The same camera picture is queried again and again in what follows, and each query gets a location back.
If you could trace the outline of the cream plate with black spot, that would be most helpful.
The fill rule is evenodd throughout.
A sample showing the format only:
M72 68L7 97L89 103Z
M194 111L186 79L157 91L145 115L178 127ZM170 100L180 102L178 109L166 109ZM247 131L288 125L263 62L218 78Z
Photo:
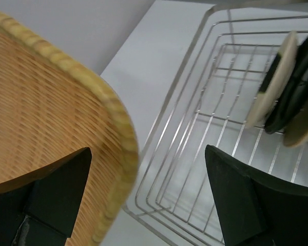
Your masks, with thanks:
M293 72L297 50L298 35L296 31L291 31L278 49L257 92L256 100L246 118L247 129L262 121L272 111Z

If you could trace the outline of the orange bamboo square plate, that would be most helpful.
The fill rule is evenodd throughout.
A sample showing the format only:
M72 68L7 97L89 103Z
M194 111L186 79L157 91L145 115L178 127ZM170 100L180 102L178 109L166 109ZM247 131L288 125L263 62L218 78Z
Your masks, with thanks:
M72 236L99 245L138 174L138 142L101 77L0 12L0 183L81 148L92 159Z

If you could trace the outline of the beige bird pattern plate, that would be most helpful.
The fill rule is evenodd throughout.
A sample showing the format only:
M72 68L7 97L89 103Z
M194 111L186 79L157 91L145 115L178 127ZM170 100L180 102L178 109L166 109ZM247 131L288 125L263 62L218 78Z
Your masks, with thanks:
M308 105L287 125L283 144L295 148L308 142Z

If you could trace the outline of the black round plate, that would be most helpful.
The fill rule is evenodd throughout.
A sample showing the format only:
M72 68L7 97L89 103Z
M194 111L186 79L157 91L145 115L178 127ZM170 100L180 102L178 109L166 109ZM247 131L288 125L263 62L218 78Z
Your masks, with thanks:
M264 124L267 134L284 128L308 100L308 36L299 46L296 64L277 104Z

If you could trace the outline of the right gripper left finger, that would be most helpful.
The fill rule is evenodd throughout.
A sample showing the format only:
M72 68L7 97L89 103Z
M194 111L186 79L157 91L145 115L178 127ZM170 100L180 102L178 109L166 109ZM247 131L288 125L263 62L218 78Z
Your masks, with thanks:
M0 183L0 245L65 245L72 236L92 153L81 148Z

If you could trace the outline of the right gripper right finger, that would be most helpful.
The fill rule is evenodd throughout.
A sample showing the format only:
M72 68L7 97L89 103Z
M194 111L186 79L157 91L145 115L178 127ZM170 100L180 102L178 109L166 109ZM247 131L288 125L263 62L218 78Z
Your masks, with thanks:
M308 187L211 145L205 162L225 245L308 245Z

